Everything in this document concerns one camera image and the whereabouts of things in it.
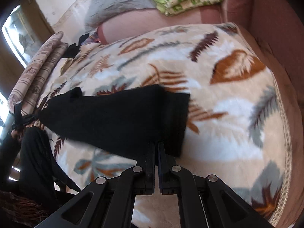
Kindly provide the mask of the person's left hand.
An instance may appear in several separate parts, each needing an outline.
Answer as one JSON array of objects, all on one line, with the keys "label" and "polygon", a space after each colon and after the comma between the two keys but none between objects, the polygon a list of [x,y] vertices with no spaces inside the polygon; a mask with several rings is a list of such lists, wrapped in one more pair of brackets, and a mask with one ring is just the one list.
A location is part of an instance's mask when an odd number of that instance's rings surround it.
[{"label": "person's left hand", "polygon": [[13,139],[15,139],[16,141],[18,141],[19,143],[21,143],[23,136],[24,136],[24,130],[25,130],[24,128],[12,130],[11,137]]}]

